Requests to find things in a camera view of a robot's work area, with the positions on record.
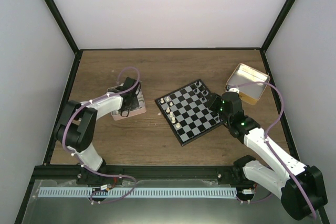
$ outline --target black frame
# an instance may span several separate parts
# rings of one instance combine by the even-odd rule
[[[63,94],[63,98],[58,110],[58,114],[56,117],[56,122],[59,120],[60,114],[69,99],[71,89],[73,86],[73,82],[76,77],[76,73],[79,67],[80,59],[84,50],[251,50],[257,49],[260,51],[261,58],[264,63],[265,70],[268,75],[270,75],[271,80],[270,83],[275,85],[271,69],[267,62],[266,51],[269,48],[271,42],[275,38],[279,28],[284,22],[287,14],[289,13],[291,7],[293,6],[295,0],[286,0],[283,5],[277,19],[275,20],[264,44],[261,48],[146,48],[146,49],[79,49],[65,23],[63,20],[54,0],[44,0],[49,7],[52,15],[54,16],[59,28],[61,29],[64,37],[66,38],[69,46],[72,48],[75,58],[71,67],[71,72],[65,87],[65,91]],[[278,112],[280,111],[281,103],[279,99],[279,95],[272,90],[272,94],[275,100],[275,104]],[[285,114],[283,114],[281,118],[281,125],[283,131],[285,133],[286,141],[288,143],[290,154],[299,160],[298,152],[296,150],[288,122]],[[20,210],[18,212],[15,223],[21,223],[27,208],[27,204],[30,198],[30,194],[33,189],[33,185],[35,180],[37,179],[77,179],[78,174],[82,173],[80,166],[78,165],[52,165],[50,164],[50,160],[55,148],[56,141],[51,135],[48,148],[46,151],[46,155],[43,161],[43,165],[35,166],[32,177],[28,184],[23,202],[21,204]],[[174,179],[174,178],[184,178],[184,179],[218,179],[218,182],[221,184],[231,184],[235,187],[244,186],[242,183],[238,183],[237,181],[232,180],[232,166],[107,166],[107,171],[111,173],[118,172],[119,174],[129,174],[133,175],[139,179]],[[327,214],[325,209],[322,207],[319,209],[319,214],[321,216],[323,223],[329,223]]]

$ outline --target small box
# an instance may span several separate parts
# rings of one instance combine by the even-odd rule
[[[248,65],[240,63],[233,72],[233,74],[230,76],[226,84],[232,86],[253,81],[263,81],[268,83],[269,80],[269,75],[260,72],[254,68],[251,68]],[[242,101],[247,102],[251,105],[255,105],[259,101],[266,86],[266,84],[260,83],[239,87],[239,96]]]

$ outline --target black corner post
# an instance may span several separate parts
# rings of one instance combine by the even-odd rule
[[[79,53],[79,49],[67,27],[67,25],[65,24],[61,13],[59,12],[54,0],[44,0],[47,4],[47,6],[49,7],[54,19],[56,20],[59,28],[61,29],[65,39],[67,40],[67,42],[69,43],[69,46],[71,47],[71,49],[73,50],[74,54],[78,54]]]
[[[284,22],[287,14],[289,13],[290,9],[292,8],[295,0],[286,0],[285,4],[283,5],[277,19],[275,20],[271,30],[269,31],[263,46],[261,47],[261,52],[266,52],[269,46],[271,45],[273,39],[275,38],[278,30],[280,29],[282,23]]]

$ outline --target wire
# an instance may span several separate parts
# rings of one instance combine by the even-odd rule
[[[280,164],[284,167],[284,169],[286,170],[286,172],[288,172],[289,176],[291,177],[291,179],[293,179],[293,181],[295,182],[295,184],[297,185],[297,187],[299,188],[302,196],[304,197],[305,201],[307,202],[307,205],[309,206],[309,209],[311,211],[311,213],[313,214],[313,219],[316,219],[316,212],[315,209],[312,205],[312,203],[310,202],[306,192],[304,191],[303,187],[300,185],[300,182],[296,179],[295,175],[290,171],[290,169],[287,167],[287,165],[282,161],[282,159],[279,157],[279,155],[274,151],[274,149],[272,148],[272,146],[269,143],[268,140],[268,132],[269,130],[275,125],[277,124],[283,114],[283,108],[284,108],[284,99],[280,93],[280,91],[272,84],[268,83],[268,82],[263,82],[263,81],[254,81],[254,82],[248,82],[248,83],[244,83],[244,84],[240,84],[240,85],[233,85],[233,87],[235,88],[239,88],[239,87],[244,87],[244,86],[249,86],[252,84],[265,84],[267,86],[270,86],[271,88],[273,88],[279,95],[280,97],[280,101],[281,101],[281,109],[280,109],[280,113],[278,118],[274,121],[274,123],[272,123],[270,126],[268,126],[268,128],[265,130],[264,132],[264,137],[265,137],[265,143],[268,146],[268,148],[270,149],[270,151],[273,153],[273,155],[277,158],[277,160],[280,162]]]
[[[120,79],[120,76],[123,72],[125,72],[127,69],[134,69],[136,71],[136,73],[138,74],[138,78],[137,78],[137,81],[135,82],[135,84],[130,87],[129,89],[126,89],[124,91],[121,91],[121,92],[118,92],[118,93],[111,93],[111,92],[107,92],[106,94],[102,95],[101,97],[98,97],[98,98],[95,98],[93,100],[90,100],[89,102],[83,104],[81,107],[79,107],[79,109],[77,109],[74,114],[70,117],[69,119],[69,122],[67,123],[66,127],[65,127],[65,130],[64,130],[64,134],[63,134],[63,138],[62,138],[62,147],[65,151],[67,152],[71,152],[71,153],[75,153],[73,152],[72,150],[70,150],[67,146],[66,146],[66,138],[67,138],[67,134],[68,134],[68,131],[69,131],[69,128],[73,122],[73,120],[75,119],[75,117],[79,114],[80,111],[82,111],[86,106],[90,105],[90,104],[93,104],[93,103],[96,103],[96,102],[99,102],[101,101],[102,99],[105,99],[105,98],[108,98],[108,97],[113,97],[113,96],[116,96],[116,95],[121,95],[121,94],[124,94],[124,93],[127,93],[129,91],[131,91],[132,89],[134,89],[139,81],[140,81],[140,72],[139,70],[136,68],[136,67],[126,67],[124,68],[123,70],[121,70],[121,72],[119,73],[118,75],[118,81],[117,83],[119,82],[119,79]],[[123,198],[125,198],[127,195],[131,194],[135,187],[136,187],[136,184],[137,184],[137,181],[134,177],[132,176],[128,176],[128,175],[111,175],[111,174],[103,174],[103,173],[99,173],[99,172],[96,172],[95,170],[92,170],[90,167],[86,166],[80,159],[79,157],[77,157],[77,159],[79,160],[79,162],[84,166],[85,169],[87,169],[88,171],[96,174],[96,175],[99,175],[99,176],[102,176],[102,177],[110,177],[110,178],[129,178],[131,180],[134,181],[134,186],[131,188],[131,190],[129,190],[126,194],[124,194],[123,196],[117,198],[117,199],[114,199],[114,200],[109,200],[109,201],[104,201],[103,203],[106,204],[106,203],[110,203],[110,202],[115,202],[115,201],[118,201],[118,200],[121,200]]]
[[[248,204],[255,204],[255,203],[260,203],[260,202],[263,202],[267,199],[269,199],[270,197],[272,197],[272,193],[269,193],[265,198],[262,198],[262,199],[259,199],[259,200],[254,200],[254,201],[250,201]],[[236,199],[240,202],[248,202],[248,201],[243,201],[241,199],[239,199],[237,196],[236,196]]]
[[[91,203],[94,202],[94,200],[93,200],[93,196],[94,196],[95,194],[101,192],[101,191],[104,192],[104,193],[106,193],[106,194],[108,194],[110,190],[112,190],[112,189],[115,188],[116,183],[117,183],[117,178],[114,178],[114,183],[113,183],[112,187],[111,187],[109,190],[107,190],[107,191],[105,191],[105,190],[97,190],[97,191],[93,191],[92,194],[90,195],[90,198],[89,198],[88,200],[89,200]]]

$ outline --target white cable carrier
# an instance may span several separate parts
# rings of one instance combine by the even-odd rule
[[[93,188],[41,187],[40,198],[88,198]],[[130,188],[116,187],[108,192],[98,192],[93,198],[119,198]],[[127,198],[216,198],[236,199],[236,188],[136,188]]]

